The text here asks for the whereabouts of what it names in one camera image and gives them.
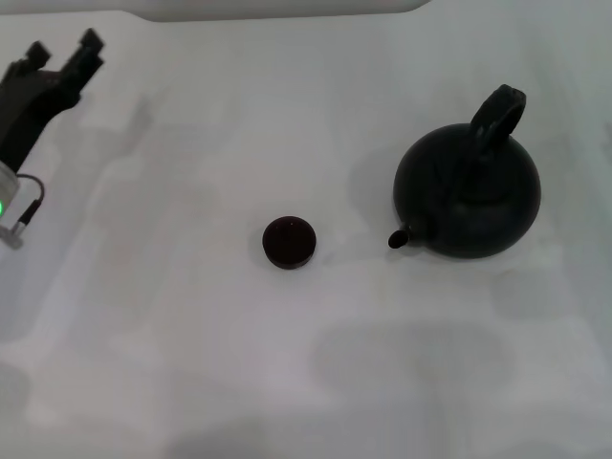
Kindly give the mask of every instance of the round lid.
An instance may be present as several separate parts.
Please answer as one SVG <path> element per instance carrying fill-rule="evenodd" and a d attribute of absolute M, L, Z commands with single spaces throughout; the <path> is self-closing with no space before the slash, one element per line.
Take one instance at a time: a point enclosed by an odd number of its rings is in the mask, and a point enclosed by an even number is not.
<path fill-rule="evenodd" d="M 264 231 L 264 251 L 278 268 L 295 270 L 310 261 L 317 246 L 315 230 L 297 217 L 282 217 Z"/>

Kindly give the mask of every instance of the teapot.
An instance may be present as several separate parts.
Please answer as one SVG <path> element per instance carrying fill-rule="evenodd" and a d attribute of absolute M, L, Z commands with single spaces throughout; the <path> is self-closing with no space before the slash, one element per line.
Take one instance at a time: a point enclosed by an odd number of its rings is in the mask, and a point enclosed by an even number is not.
<path fill-rule="evenodd" d="M 425 246 L 455 258 L 483 258 L 514 245 L 536 219 L 536 165 L 511 134 L 524 93 L 502 85 L 470 124 L 439 128 L 401 160 L 393 200 L 402 222 L 389 247 Z"/>

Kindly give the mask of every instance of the teapot spout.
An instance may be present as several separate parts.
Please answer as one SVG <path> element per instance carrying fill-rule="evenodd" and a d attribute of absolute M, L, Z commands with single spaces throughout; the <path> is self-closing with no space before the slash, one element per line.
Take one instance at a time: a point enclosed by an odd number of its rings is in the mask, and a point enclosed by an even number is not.
<path fill-rule="evenodd" d="M 415 216 L 409 224 L 403 224 L 400 229 L 389 237 L 389 247 L 399 249 L 407 245 L 422 246 L 429 235 L 429 224 L 423 217 Z"/>
<path fill-rule="evenodd" d="M 399 249 L 408 242 L 410 242 L 410 233 L 407 229 L 398 229 L 389 237 L 389 247 L 391 249 Z"/>

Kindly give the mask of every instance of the white surface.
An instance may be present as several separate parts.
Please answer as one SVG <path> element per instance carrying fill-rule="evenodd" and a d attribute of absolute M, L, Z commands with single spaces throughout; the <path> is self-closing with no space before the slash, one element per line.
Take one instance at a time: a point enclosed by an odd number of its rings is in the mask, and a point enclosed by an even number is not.
<path fill-rule="evenodd" d="M 0 258 L 0 456 L 609 458 L 612 4 L 460 3 L 0 18 L 2 65 L 108 44 Z M 528 95 L 535 226 L 485 261 L 389 253 L 398 161 L 501 83 Z M 260 250 L 284 214 L 317 231 L 299 272 Z"/>
<path fill-rule="evenodd" d="M 122 10 L 155 21 L 410 11 L 427 0 L 0 0 L 0 14 Z"/>

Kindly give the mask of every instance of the teapot handle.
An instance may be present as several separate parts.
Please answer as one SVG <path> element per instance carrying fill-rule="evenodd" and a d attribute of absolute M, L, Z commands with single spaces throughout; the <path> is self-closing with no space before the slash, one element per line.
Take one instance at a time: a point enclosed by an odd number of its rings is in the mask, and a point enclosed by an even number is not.
<path fill-rule="evenodd" d="M 462 161 L 447 185 L 447 205 L 452 206 L 463 189 L 475 161 L 504 143 L 518 126 L 527 97 L 525 93 L 503 84 L 482 104 L 471 120 L 470 132 L 464 143 Z"/>
<path fill-rule="evenodd" d="M 489 96 L 471 120 L 470 135 L 485 150 L 496 148 L 518 126 L 526 104 L 524 93 L 503 84 Z"/>

